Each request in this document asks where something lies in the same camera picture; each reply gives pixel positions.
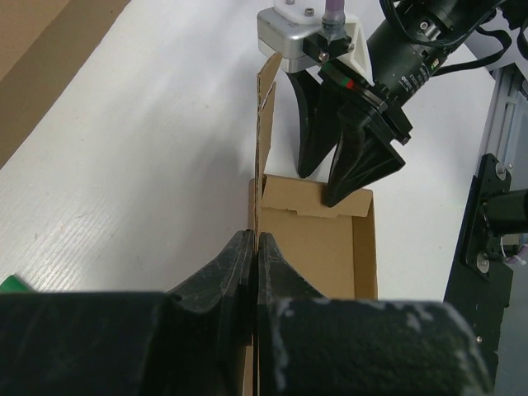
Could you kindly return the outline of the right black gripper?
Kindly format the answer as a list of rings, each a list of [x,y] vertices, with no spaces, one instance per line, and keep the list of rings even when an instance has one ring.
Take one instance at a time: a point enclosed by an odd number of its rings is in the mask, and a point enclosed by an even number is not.
[[[326,62],[319,75],[374,107],[346,105],[339,110],[342,98],[326,82],[319,83],[306,70],[287,73],[299,109],[299,177],[312,175],[337,144],[323,192],[323,203],[333,207],[405,166],[391,142],[407,144],[413,126],[385,85],[372,86],[343,62]]]

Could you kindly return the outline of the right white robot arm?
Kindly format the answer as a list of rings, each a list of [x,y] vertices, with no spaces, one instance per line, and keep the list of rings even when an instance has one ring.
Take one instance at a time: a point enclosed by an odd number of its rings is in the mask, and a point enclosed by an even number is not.
[[[373,77],[346,65],[346,41],[330,45],[321,35],[304,42],[318,56],[317,76],[290,73],[299,107],[297,173],[310,176],[332,155],[322,201],[338,204],[352,192],[397,172],[404,165],[394,149],[411,138],[412,125],[403,105],[432,77],[481,68],[497,62],[501,52],[447,65],[450,54],[473,33],[502,14],[511,30],[493,30],[504,50],[515,45],[527,52],[527,4],[524,1],[383,1],[384,21],[366,42]]]

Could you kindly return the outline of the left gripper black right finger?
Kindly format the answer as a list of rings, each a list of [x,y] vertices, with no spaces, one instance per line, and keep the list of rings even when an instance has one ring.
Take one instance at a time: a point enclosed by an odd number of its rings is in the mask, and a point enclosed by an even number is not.
[[[261,395],[490,395],[470,326],[434,301],[329,299],[262,233],[257,254]]]

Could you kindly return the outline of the green white marker pen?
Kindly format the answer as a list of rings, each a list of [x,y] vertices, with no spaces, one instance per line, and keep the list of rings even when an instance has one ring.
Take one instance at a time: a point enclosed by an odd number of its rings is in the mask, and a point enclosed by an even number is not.
[[[0,284],[0,292],[4,294],[28,293],[33,289],[16,275],[9,275]]]

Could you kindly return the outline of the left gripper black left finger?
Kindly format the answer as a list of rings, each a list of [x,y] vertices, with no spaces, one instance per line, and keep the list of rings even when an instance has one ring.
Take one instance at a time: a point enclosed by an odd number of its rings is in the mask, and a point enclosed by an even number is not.
[[[242,394],[253,240],[168,292],[2,294],[2,394]]]

